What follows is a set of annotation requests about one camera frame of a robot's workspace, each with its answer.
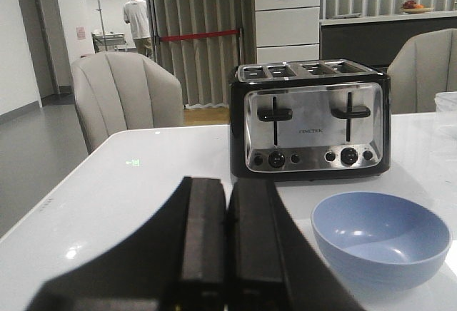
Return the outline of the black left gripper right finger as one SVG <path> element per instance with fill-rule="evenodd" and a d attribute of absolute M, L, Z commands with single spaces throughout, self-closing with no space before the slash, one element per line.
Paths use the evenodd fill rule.
<path fill-rule="evenodd" d="M 302 235 L 273 182 L 238 179 L 227 217 L 230 310 L 361 310 Z"/>

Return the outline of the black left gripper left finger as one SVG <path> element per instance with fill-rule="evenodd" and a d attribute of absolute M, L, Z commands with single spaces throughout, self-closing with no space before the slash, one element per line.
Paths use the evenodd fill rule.
<path fill-rule="evenodd" d="M 138 230 L 46 282 L 29 310 L 223 310 L 226 199 L 185 177 Z"/>

